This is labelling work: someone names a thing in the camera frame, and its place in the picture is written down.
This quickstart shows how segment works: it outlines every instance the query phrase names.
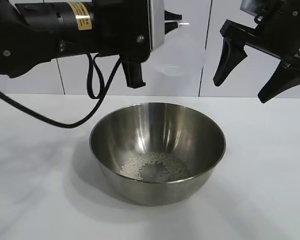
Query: metal bowl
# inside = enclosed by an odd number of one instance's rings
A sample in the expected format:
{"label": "metal bowl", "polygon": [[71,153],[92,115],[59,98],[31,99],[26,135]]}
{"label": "metal bowl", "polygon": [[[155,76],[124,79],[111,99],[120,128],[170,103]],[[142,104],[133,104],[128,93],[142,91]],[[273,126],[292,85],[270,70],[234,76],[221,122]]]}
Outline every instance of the metal bowl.
{"label": "metal bowl", "polygon": [[197,192],[222,159],[226,140],[209,117],[170,103],[114,111],[93,129],[90,148],[109,182],[139,204],[159,206]]}

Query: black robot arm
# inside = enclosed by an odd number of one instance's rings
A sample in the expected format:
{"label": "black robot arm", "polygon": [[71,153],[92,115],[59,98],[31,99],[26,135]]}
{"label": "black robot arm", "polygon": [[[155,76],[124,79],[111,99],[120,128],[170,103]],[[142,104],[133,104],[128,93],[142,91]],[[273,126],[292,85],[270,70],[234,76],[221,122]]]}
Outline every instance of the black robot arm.
{"label": "black robot arm", "polygon": [[241,10],[254,16],[256,28],[227,20],[222,29],[223,49],[214,76],[220,86],[246,57],[250,46],[280,59],[280,64],[258,97],[265,103],[300,85],[300,0],[242,0]]}
{"label": "black robot arm", "polygon": [[15,7],[0,0],[0,74],[16,78],[55,58],[98,53],[99,57],[119,55],[127,86],[143,87],[141,63],[164,43],[166,29],[177,28],[181,19],[165,11],[164,0],[23,3]]}

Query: sticker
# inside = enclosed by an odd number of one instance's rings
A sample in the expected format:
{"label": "sticker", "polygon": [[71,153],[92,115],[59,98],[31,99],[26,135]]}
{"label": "sticker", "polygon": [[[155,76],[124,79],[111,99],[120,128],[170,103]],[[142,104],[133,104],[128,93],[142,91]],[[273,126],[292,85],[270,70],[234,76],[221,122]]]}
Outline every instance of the sticker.
{"label": "sticker", "polygon": [[89,12],[82,2],[68,2],[74,12],[76,23],[80,31],[91,30],[92,23]]}

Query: black cable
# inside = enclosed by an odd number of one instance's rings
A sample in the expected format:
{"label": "black cable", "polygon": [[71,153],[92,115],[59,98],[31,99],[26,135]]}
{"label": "black cable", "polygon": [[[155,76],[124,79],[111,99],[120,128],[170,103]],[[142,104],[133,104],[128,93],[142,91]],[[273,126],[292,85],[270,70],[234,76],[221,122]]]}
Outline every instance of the black cable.
{"label": "black cable", "polygon": [[61,123],[61,122],[57,122],[57,121],[54,121],[50,118],[47,118],[25,106],[23,106],[22,104],[16,102],[15,100],[11,99],[10,97],[8,97],[7,95],[5,95],[4,93],[2,93],[0,91],[0,99],[5,101],[6,103],[8,103],[9,105],[15,107],[16,109],[24,112],[25,114],[28,114],[40,121],[43,121],[47,124],[50,124],[50,125],[53,125],[55,127],[58,127],[58,128],[63,128],[63,129],[74,129],[76,127],[79,127],[80,125],[86,123],[95,113],[96,111],[99,109],[99,107],[101,106],[102,102],[104,101],[107,93],[108,93],[108,90],[110,88],[110,85],[115,77],[115,74],[119,68],[121,64],[121,59],[119,58],[118,61],[116,62],[116,64],[114,65],[113,67],[113,70],[110,74],[110,77],[109,77],[109,80],[108,82],[106,83],[106,86],[104,88],[104,91],[101,93],[101,96],[100,96],[100,99],[99,101],[97,102],[97,104],[95,105],[95,107],[92,109],[92,111],[83,119],[81,119],[80,121],[77,121],[75,123],[72,123],[72,124],[65,124],[65,123]]}
{"label": "black cable", "polygon": [[[98,67],[96,63],[96,58],[99,57],[99,55],[95,55],[94,58],[92,59],[91,55],[89,53],[86,54],[88,59],[89,59],[89,70],[88,70],[88,76],[86,79],[86,91],[91,99],[100,99],[100,96],[102,92],[105,90],[105,80],[104,76]],[[99,94],[95,96],[94,91],[93,91],[93,77],[94,77],[94,70],[93,67],[96,70],[96,73],[98,74],[99,77],[99,82],[100,82],[100,90]]]}

